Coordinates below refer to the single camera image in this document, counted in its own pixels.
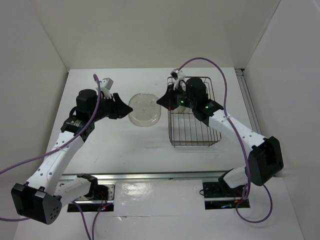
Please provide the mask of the smoky glass plate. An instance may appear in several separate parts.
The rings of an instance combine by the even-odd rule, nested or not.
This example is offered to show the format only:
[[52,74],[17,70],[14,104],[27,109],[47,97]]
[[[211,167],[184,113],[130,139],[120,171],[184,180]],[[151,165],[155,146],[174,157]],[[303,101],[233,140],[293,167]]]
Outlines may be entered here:
[[158,97],[151,93],[135,94],[129,101],[133,109],[128,114],[130,122],[138,127],[152,127],[161,118],[161,106],[157,104]]

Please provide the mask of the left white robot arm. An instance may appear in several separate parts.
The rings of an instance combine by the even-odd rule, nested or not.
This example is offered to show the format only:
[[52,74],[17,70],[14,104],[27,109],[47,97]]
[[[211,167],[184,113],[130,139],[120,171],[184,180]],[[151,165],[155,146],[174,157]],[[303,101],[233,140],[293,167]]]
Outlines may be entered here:
[[11,189],[17,213],[50,225],[70,202],[80,197],[92,200],[100,192],[107,191],[106,187],[99,186],[96,177],[86,173],[78,174],[66,184],[60,185],[59,181],[73,156],[95,129],[95,122],[103,118],[122,119],[132,111],[118,93],[106,98],[92,89],[81,90],[75,107],[61,127],[53,153],[43,159],[25,183],[16,183]]

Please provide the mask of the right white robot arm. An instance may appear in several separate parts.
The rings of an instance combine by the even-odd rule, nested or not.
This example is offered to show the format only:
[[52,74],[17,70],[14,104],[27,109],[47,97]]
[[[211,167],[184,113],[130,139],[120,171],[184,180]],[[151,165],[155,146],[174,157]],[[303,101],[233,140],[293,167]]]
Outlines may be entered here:
[[223,196],[230,196],[237,187],[250,183],[262,186],[283,169],[279,140],[258,134],[232,117],[222,105],[209,98],[206,85],[199,77],[188,79],[185,87],[177,83],[168,85],[157,104],[169,111],[189,108],[197,120],[241,146],[245,166],[234,168],[219,178],[218,190]]

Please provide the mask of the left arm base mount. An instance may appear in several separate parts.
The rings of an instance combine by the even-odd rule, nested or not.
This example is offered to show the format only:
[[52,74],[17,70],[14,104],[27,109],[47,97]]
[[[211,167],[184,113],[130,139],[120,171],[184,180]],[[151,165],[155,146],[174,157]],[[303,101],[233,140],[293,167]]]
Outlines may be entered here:
[[113,212],[116,185],[112,182],[100,182],[98,190],[92,199],[78,197],[74,202],[84,213]]

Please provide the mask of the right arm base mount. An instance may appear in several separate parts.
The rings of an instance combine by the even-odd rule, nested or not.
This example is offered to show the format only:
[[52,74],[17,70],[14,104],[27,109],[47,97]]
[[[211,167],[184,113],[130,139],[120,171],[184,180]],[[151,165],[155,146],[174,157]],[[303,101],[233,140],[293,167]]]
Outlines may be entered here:
[[222,174],[215,182],[203,182],[199,194],[204,197],[205,210],[250,208],[249,200],[243,200],[242,193],[244,185],[230,188],[223,177],[228,173]]

